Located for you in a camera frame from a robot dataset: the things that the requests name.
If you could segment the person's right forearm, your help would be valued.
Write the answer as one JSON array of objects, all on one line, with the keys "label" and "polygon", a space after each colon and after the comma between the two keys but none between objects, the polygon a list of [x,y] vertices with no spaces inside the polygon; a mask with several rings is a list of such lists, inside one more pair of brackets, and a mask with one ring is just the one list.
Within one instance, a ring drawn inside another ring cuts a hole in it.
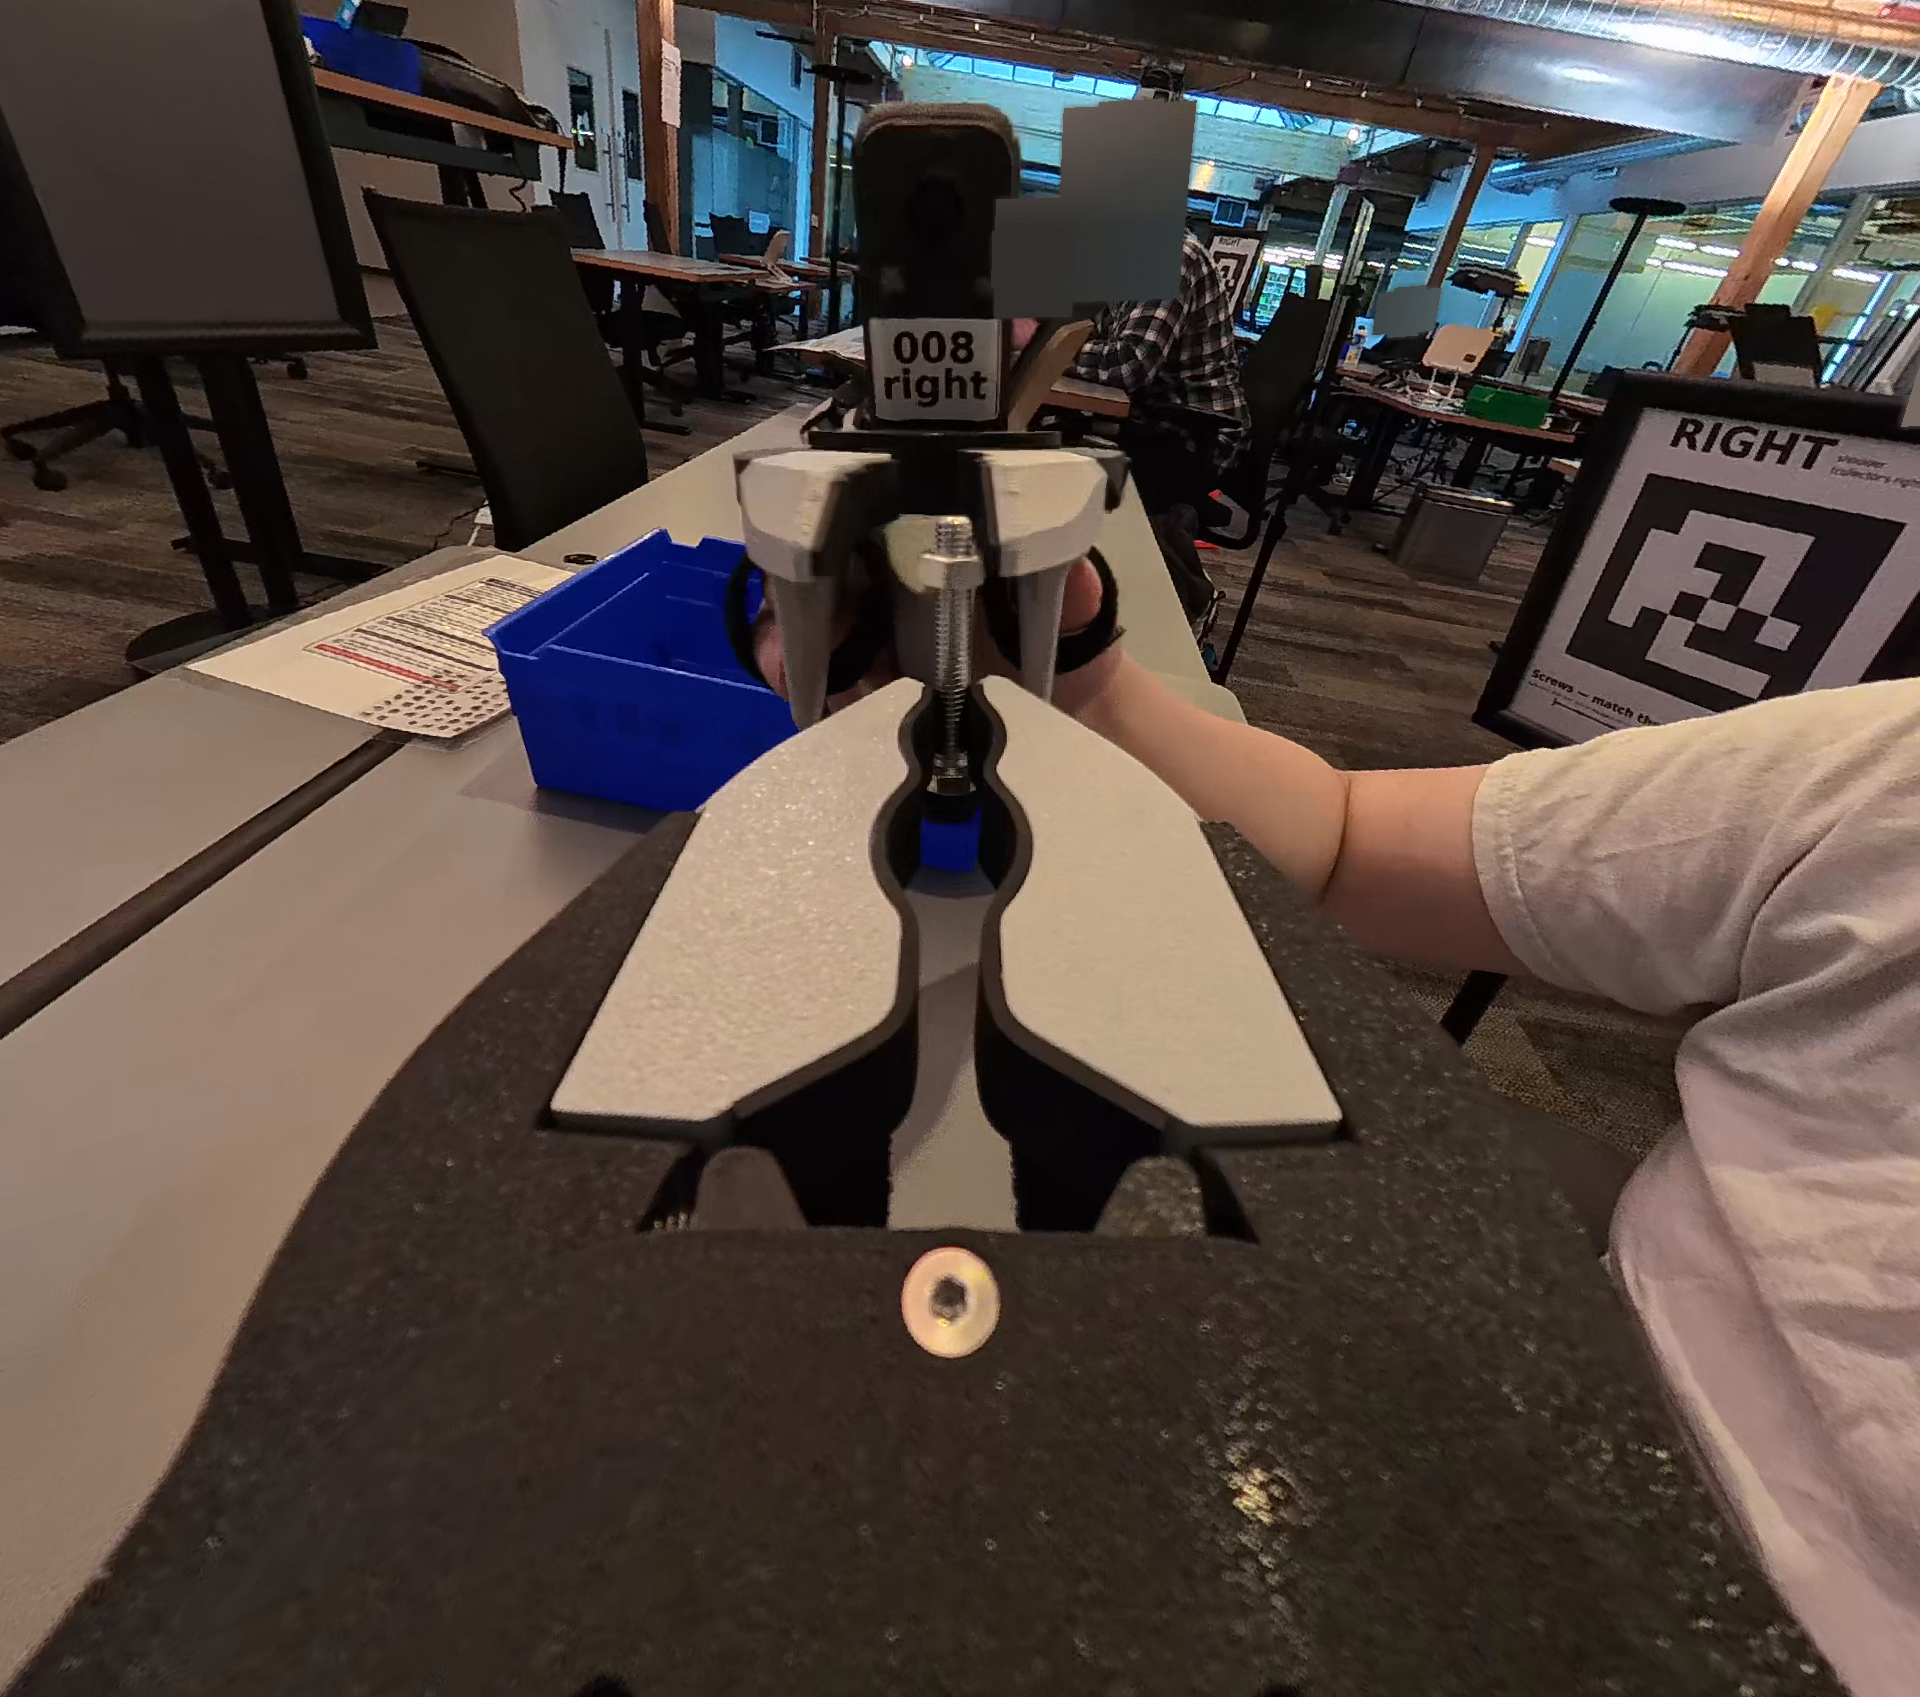
[{"label": "person's right forearm", "polygon": [[1238,830],[1372,954],[1524,975],[1477,871],[1487,766],[1346,773],[1280,735],[1222,721],[1145,672],[1141,695],[1112,725],[1092,729],[1156,773],[1200,821]]}]

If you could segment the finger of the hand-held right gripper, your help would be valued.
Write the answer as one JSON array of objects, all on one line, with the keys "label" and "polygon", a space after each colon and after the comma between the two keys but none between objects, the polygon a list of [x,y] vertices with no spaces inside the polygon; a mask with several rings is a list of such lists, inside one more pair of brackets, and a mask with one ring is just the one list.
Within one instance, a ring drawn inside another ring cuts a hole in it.
[{"label": "finger of the hand-held right gripper", "polygon": [[838,598],[883,524],[879,452],[770,452],[736,467],[744,548],[772,595],[784,697],[819,725],[830,697]]},{"label": "finger of the hand-held right gripper", "polygon": [[[1080,448],[977,449],[987,542],[982,607],[999,656],[1020,685],[1051,701],[1054,685],[1102,656],[1120,635],[1118,581],[1097,536],[1127,482],[1116,452]],[[1097,584],[1092,616],[1064,627],[1074,573]]]}]

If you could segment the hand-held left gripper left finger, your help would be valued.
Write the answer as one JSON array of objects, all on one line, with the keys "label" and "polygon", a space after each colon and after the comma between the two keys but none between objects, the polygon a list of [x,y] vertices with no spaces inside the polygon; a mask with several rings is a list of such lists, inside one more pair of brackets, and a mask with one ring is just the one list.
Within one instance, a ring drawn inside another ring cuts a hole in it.
[{"label": "hand-held left gripper left finger", "polygon": [[921,932],[911,679],[812,725],[720,786],[548,1100],[560,1127],[684,1142],[846,1086],[888,1142],[919,1080]]}]

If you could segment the black bag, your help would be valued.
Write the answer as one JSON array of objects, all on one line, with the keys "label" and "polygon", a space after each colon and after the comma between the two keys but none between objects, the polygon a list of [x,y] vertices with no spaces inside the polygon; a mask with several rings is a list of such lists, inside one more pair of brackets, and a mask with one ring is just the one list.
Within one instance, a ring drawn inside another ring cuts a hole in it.
[{"label": "black bag", "polygon": [[414,48],[418,53],[418,85],[425,98],[445,99],[474,113],[489,113],[548,134],[563,130],[548,107],[526,99],[513,82],[479,68],[463,51],[433,39],[417,39]]}]

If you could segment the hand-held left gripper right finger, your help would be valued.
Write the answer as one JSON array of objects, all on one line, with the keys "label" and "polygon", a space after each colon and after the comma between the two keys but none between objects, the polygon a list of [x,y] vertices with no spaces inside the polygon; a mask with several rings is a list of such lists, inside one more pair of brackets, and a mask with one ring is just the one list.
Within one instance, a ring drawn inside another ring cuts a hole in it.
[{"label": "hand-held left gripper right finger", "polygon": [[993,1029],[1174,1149],[1332,1136],[1332,1086],[1188,805],[1011,679],[977,701],[1013,821],[978,951]]}]

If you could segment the black tripod stand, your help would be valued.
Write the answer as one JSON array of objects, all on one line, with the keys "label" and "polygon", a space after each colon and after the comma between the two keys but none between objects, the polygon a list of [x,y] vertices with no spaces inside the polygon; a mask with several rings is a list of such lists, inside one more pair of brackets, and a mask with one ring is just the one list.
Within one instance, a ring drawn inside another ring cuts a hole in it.
[{"label": "black tripod stand", "polygon": [[1245,524],[1232,527],[1219,545],[1247,548],[1256,542],[1258,559],[1245,583],[1226,643],[1211,660],[1213,681],[1220,686],[1230,683],[1240,641],[1285,539],[1292,502],[1307,493],[1328,517],[1332,533],[1345,529],[1346,515],[1327,490],[1338,448],[1331,441],[1323,404],[1364,300],[1364,252],[1375,216],[1375,199],[1358,192],[1335,291],[1323,294],[1327,266],[1318,252],[1309,263],[1307,294],[1283,297],[1249,356],[1252,375],[1245,395],[1252,427],[1238,467],[1219,492],[1245,511]]}]

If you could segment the long thin silver bolt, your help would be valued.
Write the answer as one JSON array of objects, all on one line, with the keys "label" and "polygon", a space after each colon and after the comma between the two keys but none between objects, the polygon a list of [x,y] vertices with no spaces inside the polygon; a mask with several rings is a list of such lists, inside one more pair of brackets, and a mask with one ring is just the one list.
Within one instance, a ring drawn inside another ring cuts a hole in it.
[{"label": "long thin silver bolt", "polygon": [[[973,520],[964,515],[934,519],[931,551],[936,548],[978,555]],[[932,751],[929,790],[949,802],[964,801],[974,788],[964,719],[974,681],[977,597],[977,590],[931,592],[934,609],[932,692],[938,702],[938,741]]]}]

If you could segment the person's right hand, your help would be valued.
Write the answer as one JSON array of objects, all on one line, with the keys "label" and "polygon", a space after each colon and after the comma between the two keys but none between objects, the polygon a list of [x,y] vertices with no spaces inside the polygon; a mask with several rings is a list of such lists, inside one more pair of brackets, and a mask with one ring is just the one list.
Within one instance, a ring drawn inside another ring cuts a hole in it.
[{"label": "person's right hand", "polygon": [[[881,581],[873,547],[846,566],[834,592],[833,651],[825,715],[833,715],[876,691],[911,676],[934,685],[934,637],[938,607],[931,597],[911,595],[902,581]],[[1120,620],[1122,592],[1101,548],[1092,548],[1069,573],[1061,625],[1054,638],[1051,701],[1089,727],[1107,729],[1149,679],[1129,651]],[[762,605],[739,647],[742,662],[781,698],[792,697],[788,656],[792,643],[775,598],[762,581]],[[1020,614],[1011,581],[987,578],[973,605],[973,676],[1023,672]]]}]

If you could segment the blue plastic bin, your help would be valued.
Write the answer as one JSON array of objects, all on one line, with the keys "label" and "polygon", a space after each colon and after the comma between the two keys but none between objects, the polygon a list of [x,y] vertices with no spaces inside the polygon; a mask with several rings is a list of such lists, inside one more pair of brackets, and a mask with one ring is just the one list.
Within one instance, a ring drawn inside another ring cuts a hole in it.
[{"label": "blue plastic bin", "polygon": [[316,68],[409,95],[422,94],[421,46],[407,35],[342,26],[331,13],[300,16]]},{"label": "blue plastic bin", "polygon": [[[966,756],[981,715],[961,716],[946,782],[945,715],[911,672],[801,730],[794,705],[757,672],[764,588],[739,540],[684,545],[660,530],[491,628],[540,788],[684,814],[744,773],[781,778],[786,796],[869,775],[853,810],[876,814],[887,868],[981,871],[991,825]],[[781,766],[761,769],[781,748]]]}]

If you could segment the black easel board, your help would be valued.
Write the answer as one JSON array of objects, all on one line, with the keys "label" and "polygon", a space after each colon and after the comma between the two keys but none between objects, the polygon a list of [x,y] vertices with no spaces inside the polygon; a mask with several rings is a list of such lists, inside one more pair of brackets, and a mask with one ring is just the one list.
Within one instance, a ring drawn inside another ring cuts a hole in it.
[{"label": "black easel board", "polygon": [[310,555],[254,363],[377,328],[295,0],[2,0],[4,322],[132,380],[211,607],[137,676],[300,612]]}]

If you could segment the brown wooden post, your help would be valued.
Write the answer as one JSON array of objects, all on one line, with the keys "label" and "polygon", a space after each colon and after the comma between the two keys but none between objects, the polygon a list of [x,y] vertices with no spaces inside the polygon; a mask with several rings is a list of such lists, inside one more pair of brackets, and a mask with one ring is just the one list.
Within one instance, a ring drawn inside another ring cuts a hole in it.
[{"label": "brown wooden post", "polygon": [[652,208],[649,242],[681,252],[682,51],[679,0],[637,0],[643,202]]},{"label": "brown wooden post", "polygon": [[1738,254],[1702,308],[1704,322],[1691,319],[1670,363],[1677,373],[1709,377],[1717,372],[1732,339],[1734,316],[1760,297],[1778,257],[1881,89],[1881,83],[1860,75],[1837,74],[1824,80],[1806,121],[1790,137]]}]

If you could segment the RIGHT marker sign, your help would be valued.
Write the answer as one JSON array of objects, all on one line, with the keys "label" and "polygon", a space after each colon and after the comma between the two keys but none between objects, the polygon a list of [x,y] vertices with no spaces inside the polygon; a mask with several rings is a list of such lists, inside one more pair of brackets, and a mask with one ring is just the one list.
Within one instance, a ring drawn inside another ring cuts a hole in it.
[{"label": "RIGHT marker sign", "polygon": [[1472,721],[1524,748],[1919,671],[1905,397],[1626,372]]}]

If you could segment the printed paper sheet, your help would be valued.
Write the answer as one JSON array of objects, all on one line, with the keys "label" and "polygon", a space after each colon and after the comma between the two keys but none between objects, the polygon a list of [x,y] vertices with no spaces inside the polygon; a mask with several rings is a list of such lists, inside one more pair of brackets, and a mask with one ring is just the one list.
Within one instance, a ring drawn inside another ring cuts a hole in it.
[{"label": "printed paper sheet", "polygon": [[491,632],[569,578],[491,555],[225,647],[189,671],[379,730],[460,741],[513,710]]}]

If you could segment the grey metal box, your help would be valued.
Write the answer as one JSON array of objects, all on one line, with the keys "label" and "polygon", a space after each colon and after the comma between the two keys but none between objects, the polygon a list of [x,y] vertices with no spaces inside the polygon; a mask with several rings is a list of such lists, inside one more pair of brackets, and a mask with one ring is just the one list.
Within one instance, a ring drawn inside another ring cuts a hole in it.
[{"label": "grey metal box", "polygon": [[1386,547],[1386,557],[1396,568],[1416,576],[1477,584],[1514,517],[1514,504],[1497,493],[1421,484]]}]

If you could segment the wooden desk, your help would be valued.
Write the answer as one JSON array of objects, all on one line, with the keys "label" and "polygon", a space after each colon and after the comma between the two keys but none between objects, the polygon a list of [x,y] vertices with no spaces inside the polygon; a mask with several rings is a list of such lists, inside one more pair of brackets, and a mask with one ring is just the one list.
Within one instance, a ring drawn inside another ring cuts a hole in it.
[{"label": "wooden desk", "polygon": [[516,121],[454,102],[316,68],[321,115],[332,148],[425,163],[451,206],[486,208],[483,180],[533,186],[546,152],[565,174],[569,134],[540,121]]},{"label": "wooden desk", "polygon": [[1381,484],[1401,437],[1419,426],[1451,435],[1467,435],[1468,449],[1454,476],[1456,485],[1468,484],[1490,448],[1501,446],[1521,460],[1573,456],[1581,441],[1579,414],[1570,421],[1554,410],[1548,397],[1548,418],[1543,421],[1510,421],[1502,416],[1472,410],[1454,395],[1416,395],[1404,388],[1390,388],[1381,372],[1341,367],[1332,377],[1332,392],[1348,402],[1367,406],[1364,441],[1356,452],[1356,467],[1341,502],[1341,524],[1381,507]]},{"label": "wooden desk", "polygon": [[610,247],[573,247],[569,254],[581,269],[605,272],[618,278],[623,291],[635,282],[662,285],[691,295],[691,316],[687,318],[693,351],[691,388],[673,383],[660,367],[646,366],[646,345],[635,322],[637,311],[623,311],[620,336],[617,339],[627,386],[639,395],[644,395],[646,388],[658,388],[670,402],[681,402],[691,393],[733,404],[754,402],[748,390],[729,388],[727,381],[723,302],[744,294],[775,302],[777,297],[801,295],[823,282],[808,273],[807,266],[792,266],[768,254],[741,260],[704,260],[676,252]]}]

